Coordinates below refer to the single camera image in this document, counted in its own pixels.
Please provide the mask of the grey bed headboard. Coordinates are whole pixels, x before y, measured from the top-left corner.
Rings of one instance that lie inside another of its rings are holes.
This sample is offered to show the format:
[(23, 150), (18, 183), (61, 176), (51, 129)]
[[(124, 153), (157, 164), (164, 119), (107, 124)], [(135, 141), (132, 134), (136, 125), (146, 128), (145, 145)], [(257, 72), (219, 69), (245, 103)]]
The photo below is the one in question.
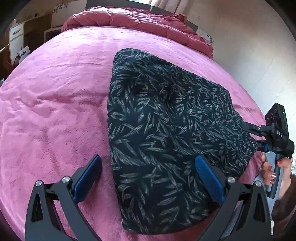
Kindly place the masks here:
[(115, 8), (134, 8), (134, 9), (143, 9), (146, 11), (150, 11), (157, 15), (168, 15), (171, 14), (169, 11), (160, 9), (156, 6), (152, 6), (151, 4), (144, 4), (138, 1), (120, 1), (120, 0), (88, 0), (86, 3), (85, 9), (95, 8), (98, 6), (103, 7), (115, 7)]

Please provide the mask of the pink window curtain right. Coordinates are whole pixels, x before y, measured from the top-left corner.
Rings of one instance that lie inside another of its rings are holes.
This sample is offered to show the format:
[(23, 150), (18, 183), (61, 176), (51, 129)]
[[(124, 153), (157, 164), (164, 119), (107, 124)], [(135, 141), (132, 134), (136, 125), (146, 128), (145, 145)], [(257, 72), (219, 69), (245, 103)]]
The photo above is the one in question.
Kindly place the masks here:
[(157, 0), (155, 7), (175, 14), (182, 14), (188, 5), (189, 0)]

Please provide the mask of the white floral side panel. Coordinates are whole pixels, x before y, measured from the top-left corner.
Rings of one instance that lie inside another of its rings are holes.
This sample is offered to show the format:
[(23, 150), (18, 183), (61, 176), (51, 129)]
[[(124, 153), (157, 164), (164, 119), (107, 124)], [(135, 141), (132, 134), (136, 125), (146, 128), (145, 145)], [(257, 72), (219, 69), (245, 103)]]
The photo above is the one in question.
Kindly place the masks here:
[(87, 0), (83, 0), (56, 5), (52, 13), (51, 27), (60, 27), (68, 20), (69, 17), (84, 11), (86, 3)]

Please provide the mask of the white drawer cabinet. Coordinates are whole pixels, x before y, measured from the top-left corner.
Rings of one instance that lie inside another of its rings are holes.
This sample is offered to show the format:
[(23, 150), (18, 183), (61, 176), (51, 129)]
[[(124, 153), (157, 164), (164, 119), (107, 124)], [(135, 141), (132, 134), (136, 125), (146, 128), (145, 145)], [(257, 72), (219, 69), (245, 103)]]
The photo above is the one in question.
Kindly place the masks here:
[(11, 64), (14, 63), (16, 56), (23, 48), (23, 31), (24, 23), (18, 24), (10, 28), (9, 48)]

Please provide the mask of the red rumpled duvet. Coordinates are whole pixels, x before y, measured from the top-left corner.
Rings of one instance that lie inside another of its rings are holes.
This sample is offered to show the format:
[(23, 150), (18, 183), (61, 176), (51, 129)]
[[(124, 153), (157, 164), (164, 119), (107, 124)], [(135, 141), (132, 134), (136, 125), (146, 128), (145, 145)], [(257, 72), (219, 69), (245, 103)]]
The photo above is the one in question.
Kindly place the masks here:
[(212, 45), (191, 29), (186, 20), (183, 14), (161, 15), (144, 9), (97, 6), (70, 16), (61, 32), (89, 26), (133, 29), (168, 38), (213, 58)]

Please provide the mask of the dark leaf-print pants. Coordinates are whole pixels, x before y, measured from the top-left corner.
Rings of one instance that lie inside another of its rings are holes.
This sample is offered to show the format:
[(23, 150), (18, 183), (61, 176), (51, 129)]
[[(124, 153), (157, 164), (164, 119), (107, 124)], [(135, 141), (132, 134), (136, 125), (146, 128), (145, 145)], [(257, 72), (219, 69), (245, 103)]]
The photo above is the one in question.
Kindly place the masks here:
[(159, 235), (210, 216), (217, 205), (195, 158), (240, 177), (257, 149), (242, 122), (221, 85), (137, 49), (118, 51), (107, 123), (122, 226)]

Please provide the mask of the pink fleece bed blanket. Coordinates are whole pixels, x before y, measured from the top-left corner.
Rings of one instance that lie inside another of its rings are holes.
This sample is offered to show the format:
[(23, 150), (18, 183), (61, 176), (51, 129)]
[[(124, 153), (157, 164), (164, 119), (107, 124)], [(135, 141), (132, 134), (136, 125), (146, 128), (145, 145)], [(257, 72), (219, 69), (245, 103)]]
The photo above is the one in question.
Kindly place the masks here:
[(173, 40), (137, 30), (67, 30), (33, 51), (1, 86), (1, 212), (25, 237), (27, 206), (37, 180), (54, 183), (95, 155), (103, 170), (79, 207), (102, 240), (195, 240), (207, 225), (170, 235), (138, 235), (121, 224), (107, 134), (107, 96), (115, 54), (139, 49), (222, 85), (235, 110), (255, 125), (264, 115), (215, 61)]

